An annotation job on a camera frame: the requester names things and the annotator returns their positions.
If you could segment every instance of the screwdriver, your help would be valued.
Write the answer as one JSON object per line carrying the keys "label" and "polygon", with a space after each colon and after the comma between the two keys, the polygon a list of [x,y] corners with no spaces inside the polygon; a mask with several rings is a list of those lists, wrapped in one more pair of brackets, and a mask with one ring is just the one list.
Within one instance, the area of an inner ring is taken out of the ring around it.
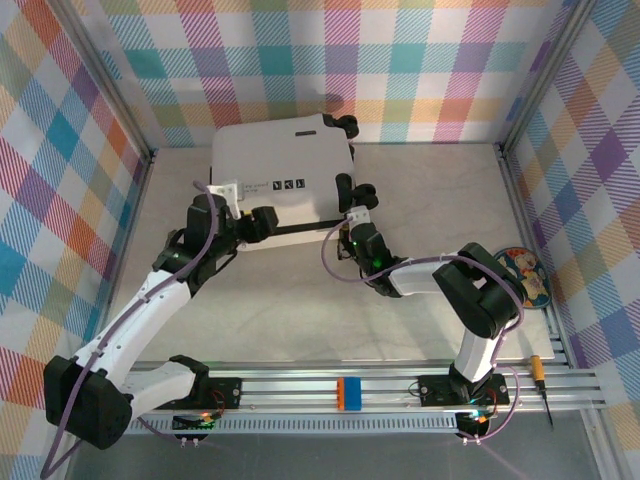
{"label": "screwdriver", "polygon": [[531,367],[533,369],[533,380],[536,382],[538,393],[542,395],[545,407],[547,407],[549,423],[551,424],[551,430],[553,430],[553,419],[551,418],[549,402],[547,401],[547,386],[544,384],[544,368],[542,367],[542,361],[540,360],[540,357],[538,355],[531,356]]}

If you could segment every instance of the plaid wallpaper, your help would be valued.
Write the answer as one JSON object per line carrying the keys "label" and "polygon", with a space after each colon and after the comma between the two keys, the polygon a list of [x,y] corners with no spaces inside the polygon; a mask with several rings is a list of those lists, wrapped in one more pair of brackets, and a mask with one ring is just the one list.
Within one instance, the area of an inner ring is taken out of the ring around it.
{"label": "plaid wallpaper", "polygon": [[0,7],[0,478],[32,479],[42,371],[93,334],[142,163],[44,0]]}
{"label": "plaid wallpaper", "polygon": [[73,3],[149,141],[192,147],[318,111],[358,141],[493,142],[571,0]]}
{"label": "plaid wallpaper", "polygon": [[569,17],[569,13],[571,12],[571,9],[579,1],[580,0],[563,0],[562,1],[562,7],[558,11],[555,19],[553,20],[551,27],[549,28],[549,30],[547,30],[547,34],[544,38],[544,41],[542,42],[542,45],[540,46],[540,50],[538,50],[538,54],[536,55],[535,59],[531,63],[531,67],[529,68],[529,71],[527,72],[527,75],[524,81],[522,82],[520,90],[518,91],[518,95],[515,101],[513,102],[513,104],[511,105],[509,114],[507,115],[507,118],[504,124],[502,125],[502,129],[500,130],[498,141],[504,140],[509,134],[509,131],[513,126],[513,122],[516,119],[516,116],[518,115],[518,113],[520,113],[520,110],[522,109],[525,99],[531,92],[531,89],[533,88],[536,80],[538,79],[540,70],[544,66],[547,60],[547,57],[551,53],[551,50],[552,50],[551,47],[554,40],[556,39],[556,37],[564,27]]}
{"label": "plaid wallpaper", "polygon": [[640,0],[600,0],[516,149],[582,367],[640,477]]}

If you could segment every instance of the white suitcase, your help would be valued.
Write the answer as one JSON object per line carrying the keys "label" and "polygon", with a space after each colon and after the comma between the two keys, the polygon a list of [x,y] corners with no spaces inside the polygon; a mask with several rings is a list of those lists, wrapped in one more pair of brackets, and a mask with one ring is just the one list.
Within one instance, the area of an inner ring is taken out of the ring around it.
{"label": "white suitcase", "polygon": [[253,248],[322,240],[344,217],[338,210],[336,175],[353,178],[355,117],[330,115],[230,125],[213,137],[211,183],[237,181],[239,207],[271,205],[276,235]]}

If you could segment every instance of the robotic arm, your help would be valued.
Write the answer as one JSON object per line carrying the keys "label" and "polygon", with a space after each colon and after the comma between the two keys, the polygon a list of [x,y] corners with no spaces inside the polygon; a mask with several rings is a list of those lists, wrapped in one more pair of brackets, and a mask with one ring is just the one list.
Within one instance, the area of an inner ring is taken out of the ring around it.
{"label": "robotic arm", "polygon": [[[189,207],[186,228],[169,234],[153,271],[129,304],[73,358],[56,356],[47,364],[44,391],[50,423],[60,424],[71,390],[94,352],[99,356],[80,387],[65,428],[100,449],[113,445],[132,418],[175,399],[197,400],[210,395],[207,391],[210,386],[205,382],[208,367],[183,355],[170,358],[153,371],[128,376],[154,335],[209,278],[235,258],[240,244],[260,242],[275,232],[278,218],[273,207],[259,207],[244,214],[237,208],[235,184],[209,188],[214,193],[217,235],[195,267],[167,282],[196,258],[206,244],[212,228],[212,212],[204,194],[196,196]],[[219,265],[225,256],[229,256],[228,260]],[[148,298],[148,292],[163,282],[166,284]],[[144,303],[124,321],[107,345],[98,350],[106,332],[140,300]]]}
{"label": "robotic arm", "polygon": [[[368,195],[375,195],[366,186]],[[347,252],[366,278],[409,259],[394,256],[382,234],[371,222],[369,204],[357,197],[346,211],[348,226],[340,232],[340,249]],[[477,243],[469,243],[451,255],[466,257],[490,269],[524,301],[526,290],[493,256]],[[503,329],[508,328],[518,313],[511,296],[492,277],[460,260],[430,264],[414,264],[398,268],[367,284],[380,295],[400,298],[416,293],[442,292],[466,327],[462,346],[449,370],[449,388],[460,403],[469,403],[484,395],[491,379],[495,355]]]}

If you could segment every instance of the purple cable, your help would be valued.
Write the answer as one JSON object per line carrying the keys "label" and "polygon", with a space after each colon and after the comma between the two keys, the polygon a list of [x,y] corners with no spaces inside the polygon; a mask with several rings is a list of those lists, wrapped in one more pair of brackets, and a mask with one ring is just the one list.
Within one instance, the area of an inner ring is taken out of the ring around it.
{"label": "purple cable", "polygon": [[[198,252],[198,254],[193,258],[193,260],[191,260],[188,264],[186,264],[176,273],[171,275],[169,278],[165,279],[164,281],[160,282],[158,285],[153,287],[151,290],[149,290],[146,296],[147,299],[150,299],[151,297],[153,297],[158,291],[165,288],[170,282],[174,281],[176,278],[182,276],[183,274],[193,269],[193,267],[195,267],[198,264],[198,262],[202,259],[202,257],[204,257],[204,255],[209,250],[209,247],[211,246],[211,242],[213,242],[213,238],[215,237],[215,234],[218,231],[218,216],[216,214],[216,206],[213,200],[213,195],[211,195],[211,192],[209,192],[209,189],[207,189],[202,183],[198,181],[194,181],[193,186],[196,187],[201,192],[205,193],[205,195],[207,196],[207,200],[209,201],[209,206],[211,207],[211,230],[209,230],[209,236],[207,237],[207,240],[205,241],[205,244],[202,247],[202,250]],[[82,441],[76,442],[73,445],[73,447],[71,447],[69,451],[67,451],[60,458],[60,460],[56,462],[55,465],[53,466],[51,465],[56,453],[58,452],[58,448],[60,447],[60,442],[62,441],[62,435],[64,433],[65,427],[67,426],[67,423],[69,422],[69,417],[71,416],[71,410],[73,409],[73,405],[76,401],[76,398],[78,397],[78,393],[80,392],[80,387],[82,386],[85,378],[89,374],[91,367],[98,359],[99,352],[102,351],[107,346],[111,337],[113,337],[113,335],[124,324],[124,322],[126,322],[127,319],[131,317],[131,315],[133,315],[138,310],[138,308],[140,308],[145,303],[146,302],[144,300],[138,299],[122,315],[120,315],[120,317],[111,325],[109,330],[107,330],[107,332],[104,334],[104,337],[102,338],[102,340],[100,340],[100,343],[98,343],[96,350],[91,354],[91,356],[89,357],[89,360],[87,361],[87,364],[84,366],[84,368],[80,372],[80,375],[76,380],[76,383],[73,385],[73,388],[71,389],[71,393],[69,394],[69,399],[67,400],[67,404],[65,405],[64,411],[62,413],[62,418],[60,419],[60,424],[58,425],[58,428],[56,430],[56,435],[53,439],[53,443],[51,444],[51,449],[49,450],[47,459],[45,460],[44,465],[42,467],[42,471],[40,472],[41,479],[49,478],[60,467],[60,465],[62,465],[64,460],[66,460],[71,455],[71,453],[73,453],[73,451],[78,448],[78,446],[82,442]]]}
{"label": "purple cable", "polygon": [[376,278],[380,278],[383,275],[386,275],[387,273],[393,272],[394,270],[398,270],[399,268],[404,268],[404,267],[408,267],[409,265],[418,265],[421,263],[438,263],[438,262],[443,262],[443,261],[451,261],[451,260],[459,260],[462,261],[468,265],[471,265],[472,267],[477,268],[478,270],[482,271],[483,273],[486,273],[488,276],[490,276],[493,280],[495,280],[495,282],[500,285],[505,292],[507,292],[509,294],[509,296],[511,297],[511,300],[513,300],[513,303],[516,304],[516,307],[518,308],[518,319],[516,320],[516,322],[511,325],[508,328],[505,328],[502,332],[501,338],[508,332],[511,332],[512,330],[514,330],[515,328],[519,327],[522,324],[522,321],[524,320],[524,307],[522,305],[522,301],[518,298],[518,296],[515,294],[515,292],[511,289],[511,287],[509,287],[509,285],[507,284],[507,282],[505,282],[504,280],[502,280],[493,270],[489,269],[488,267],[482,265],[481,263],[476,262],[475,260],[472,260],[470,258],[467,257],[462,257],[460,255],[443,255],[443,256],[439,256],[439,257],[425,257],[425,258],[418,258],[416,260],[407,260],[405,262],[402,263],[398,263],[397,265],[394,265],[392,267],[386,268],[378,273],[375,273],[373,275],[370,275],[368,277],[363,277],[363,278],[347,278],[347,277],[343,277],[341,275],[338,275],[337,273],[335,273],[333,270],[331,270],[331,267],[329,267],[329,263],[327,262],[327,245],[329,243],[329,239],[331,238],[331,236],[336,233],[338,230],[340,230],[344,225],[346,225],[349,222],[349,219],[345,219],[342,222],[340,222],[338,225],[336,225],[335,227],[333,227],[329,233],[327,233],[327,236],[324,237],[324,240],[322,241],[322,248],[320,250],[320,257],[322,259],[322,265],[324,266],[325,270],[329,273],[329,275],[331,275],[333,278],[335,278],[336,280],[340,280],[341,282],[347,282],[347,283],[362,283],[362,282],[370,282],[372,280],[375,280]]}
{"label": "purple cable", "polygon": [[[516,405],[518,405],[518,400],[520,400],[520,380],[518,379],[518,372],[516,372],[515,368],[513,368],[513,367],[504,367],[504,368],[508,368],[509,370],[511,370],[513,372],[513,379],[516,382],[516,394],[515,394],[515,396],[513,398],[513,403],[511,404],[511,407],[509,407],[509,412],[507,412],[507,417],[504,419],[504,422],[502,422],[500,424],[500,426],[498,428],[496,428],[493,432],[487,433],[486,435],[483,435],[482,437],[478,437],[478,440],[488,440],[491,437],[496,436],[502,430],[504,430],[504,427],[507,426],[507,423],[509,423],[509,421],[511,420],[511,417],[513,417],[513,414],[516,411]],[[472,440],[476,439],[476,437],[471,436],[468,433],[460,432],[460,434],[464,435],[465,437],[470,438]]]}
{"label": "purple cable", "polygon": [[[144,418],[138,417],[138,421],[142,424],[142,426],[144,428],[149,430],[151,433],[156,434],[158,437],[164,438],[165,440],[168,440],[168,441],[170,441],[171,443],[174,443],[174,444],[175,443],[180,443],[180,444],[182,443],[182,441],[179,440],[178,438],[176,438],[175,435],[161,432],[160,430],[156,429],[153,425],[151,425],[149,422],[147,422]],[[234,453],[234,450],[229,448],[229,447],[223,447],[222,445],[216,445],[215,443],[207,442],[206,440],[199,441],[198,445],[204,445],[205,447],[217,448],[218,450],[222,450],[222,451],[224,451],[226,453]]]}
{"label": "purple cable", "polygon": [[524,472],[521,472],[514,465],[511,465],[511,463],[509,463],[507,460],[502,458],[501,455],[499,455],[498,453],[494,452],[493,449],[491,447],[489,447],[489,445],[483,444],[482,448],[484,448],[489,455],[491,455],[498,462],[500,462],[506,469],[510,470],[511,473],[513,473],[520,480],[529,480],[529,477]]}
{"label": "purple cable", "polygon": [[[477,268],[478,270],[482,271],[483,273],[486,273],[489,277],[491,277],[493,280],[495,280],[495,282],[498,285],[500,285],[504,289],[505,292],[507,292],[509,294],[509,296],[511,297],[511,300],[513,300],[513,302],[516,304],[516,307],[518,308],[518,319],[516,320],[516,322],[513,325],[511,325],[510,327],[505,328],[505,329],[502,330],[502,332],[500,333],[500,336],[498,337],[498,341],[496,342],[496,347],[495,347],[495,349],[493,351],[493,355],[491,355],[491,364],[495,367],[496,358],[498,357],[498,351],[500,350],[500,347],[502,347],[502,344],[504,343],[505,335],[508,332],[511,332],[514,329],[518,328],[522,324],[522,322],[524,321],[524,306],[522,305],[522,301],[518,298],[518,296],[515,294],[515,292],[513,290],[511,290],[511,287],[509,287],[509,285],[504,280],[502,280],[494,271],[492,271],[488,267],[482,265],[481,263],[478,263],[475,260],[472,260],[472,259],[467,258],[467,257],[460,256],[460,255],[443,255],[441,257],[425,257],[425,258],[418,258],[417,260],[407,260],[405,262],[399,263],[399,264],[394,265],[392,267],[386,268],[385,270],[382,270],[382,271],[380,271],[378,273],[375,273],[373,275],[370,275],[368,277],[364,277],[364,278],[347,278],[347,277],[343,277],[343,276],[338,275],[337,273],[335,273],[333,270],[331,270],[331,267],[329,267],[329,263],[327,262],[326,249],[327,249],[327,245],[329,243],[329,239],[331,238],[331,236],[334,233],[336,233],[338,230],[340,230],[348,222],[349,222],[349,218],[346,218],[345,220],[340,222],[338,225],[333,227],[331,230],[329,230],[329,233],[327,233],[327,236],[324,237],[324,240],[322,241],[322,247],[321,247],[321,250],[320,250],[320,258],[322,260],[322,265],[324,266],[325,270],[329,273],[329,275],[331,275],[336,280],[340,280],[341,282],[347,282],[347,283],[370,282],[372,280],[375,280],[376,278],[380,278],[381,276],[386,275],[389,272],[392,272],[394,270],[398,270],[399,268],[407,267],[409,265],[418,265],[420,263],[436,263],[436,262],[452,261],[452,260],[459,260],[459,261],[465,262],[466,264]],[[515,393],[514,401],[513,401],[512,405],[511,405],[511,408],[509,409],[509,413],[507,414],[507,417],[505,418],[504,422],[502,422],[502,424],[498,428],[496,428],[495,431],[493,431],[493,432],[491,432],[491,433],[489,433],[487,435],[484,435],[482,437],[482,439],[489,439],[489,438],[493,437],[495,434],[500,432],[507,425],[507,423],[509,423],[509,421],[511,420],[511,417],[513,417],[513,413],[515,412],[515,408],[516,408],[516,404],[518,403],[518,399],[520,398],[520,381],[518,380],[518,372],[516,372],[515,369],[513,369],[511,367],[507,367],[507,368],[509,368],[509,369],[511,369],[511,371],[513,371],[513,377],[514,377],[515,382],[516,382],[516,393]]]}

